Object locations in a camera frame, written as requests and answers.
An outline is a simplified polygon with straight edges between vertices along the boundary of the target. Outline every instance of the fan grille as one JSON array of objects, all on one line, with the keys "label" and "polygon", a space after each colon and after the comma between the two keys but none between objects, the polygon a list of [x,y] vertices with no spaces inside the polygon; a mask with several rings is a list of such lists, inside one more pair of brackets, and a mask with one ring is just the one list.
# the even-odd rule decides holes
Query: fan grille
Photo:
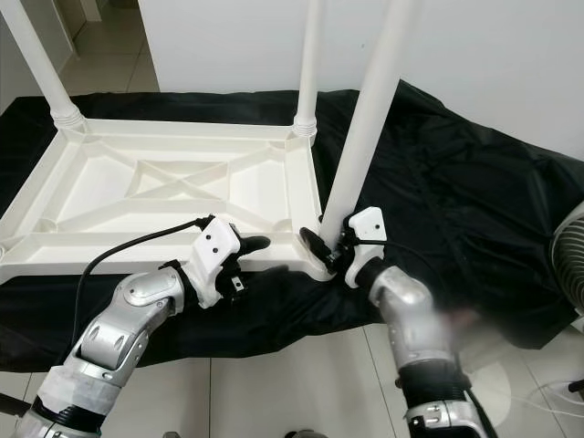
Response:
[{"label": "fan grille", "polygon": [[576,308],[584,310],[584,216],[558,234],[553,261],[564,293]]}]

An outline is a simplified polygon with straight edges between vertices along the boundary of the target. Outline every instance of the tiled floor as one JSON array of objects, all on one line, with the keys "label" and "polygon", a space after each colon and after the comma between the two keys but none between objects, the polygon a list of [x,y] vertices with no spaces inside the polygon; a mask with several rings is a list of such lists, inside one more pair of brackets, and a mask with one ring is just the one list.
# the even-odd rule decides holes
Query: tiled floor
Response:
[{"label": "tiled floor", "polygon": [[[103,23],[80,32],[76,44],[79,59],[61,73],[69,93],[158,90],[137,11],[109,10]],[[471,358],[469,371],[501,438],[582,438],[584,419],[544,412],[519,399],[584,415],[584,406],[538,389],[584,377],[584,336],[566,331],[541,351],[497,351],[487,360]],[[0,373],[0,392],[31,402],[44,377]],[[176,431],[183,438],[279,438],[308,427],[330,438],[407,438],[395,377],[381,325],[302,339],[250,359],[177,360],[132,375],[103,435],[160,438]],[[0,438],[15,423],[0,414]]]}]

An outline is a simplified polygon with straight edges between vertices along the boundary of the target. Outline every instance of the robotic hand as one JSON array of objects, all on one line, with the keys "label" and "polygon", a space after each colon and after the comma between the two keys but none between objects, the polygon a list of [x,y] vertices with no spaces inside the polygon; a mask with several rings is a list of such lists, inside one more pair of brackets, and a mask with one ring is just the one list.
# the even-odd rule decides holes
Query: robotic hand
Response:
[{"label": "robotic hand", "polygon": [[214,216],[190,260],[124,278],[109,306],[88,325],[62,366],[53,367],[13,438],[97,438],[100,426],[146,350],[150,334],[185,305],[213,306],[245,290],[237,259],[265,248],[266,237],[242,238]]},{"label": "robotic hand", "polygon": [[474,395],[451,349],[449,329],[433,308],[432,294],[420,281],[383,261],[386,234],[381,210],[370,207],[349,217],[334,252],[310,230],[300,233],[331,273],[344,272],[345,282],[369,291],[370,302],[379,308],[389,328],[411,436],[494,437],[480,404],[465,397],[466,391]]}]

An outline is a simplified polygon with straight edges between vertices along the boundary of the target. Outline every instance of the black plastic sheet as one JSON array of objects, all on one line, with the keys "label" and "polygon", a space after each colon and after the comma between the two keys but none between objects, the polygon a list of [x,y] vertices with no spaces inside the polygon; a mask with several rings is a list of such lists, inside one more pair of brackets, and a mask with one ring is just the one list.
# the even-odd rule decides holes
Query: black plastic sheet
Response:
[{"label": "black plastic sheet", "polygon": [[[339,162],[358,93],[318,96],[313,158],[322,205]],[[293,91],[213,94],[94,94],[74,98],[86,117],[289,124]],[[0,212],[5,211],[55,129],[42,98],[17,99],[0,118]],[[470,308],[519,347],[540,348],[575,313],[548,260],[555,228],[584,199],[584,162],[469,122],[401,83],[358,208],[383,210],[388,237],[424,254],[387,258],[433,291],[446,311]],[[84,294],[89,322],[123,276],[93,276]],[[0,286],[0,370],[47,370],[67,348],[76,276],[19,277]],[[251,275],[235,306],[189,308],[151,337],[141,365],[183,357],[244,357],[307,335],[379,320],[366,293],[276,268]]]}]

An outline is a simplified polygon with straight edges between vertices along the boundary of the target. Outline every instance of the fan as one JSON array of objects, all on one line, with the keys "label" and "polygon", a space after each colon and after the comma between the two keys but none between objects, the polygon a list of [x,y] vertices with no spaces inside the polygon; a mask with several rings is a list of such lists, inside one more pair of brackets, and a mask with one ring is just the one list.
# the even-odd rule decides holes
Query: fan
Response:
[{"label": "fan", "polygon": [[556,230],[551,262],[560,287],[582,316],[574,325],[584,332],[584,202]]}]

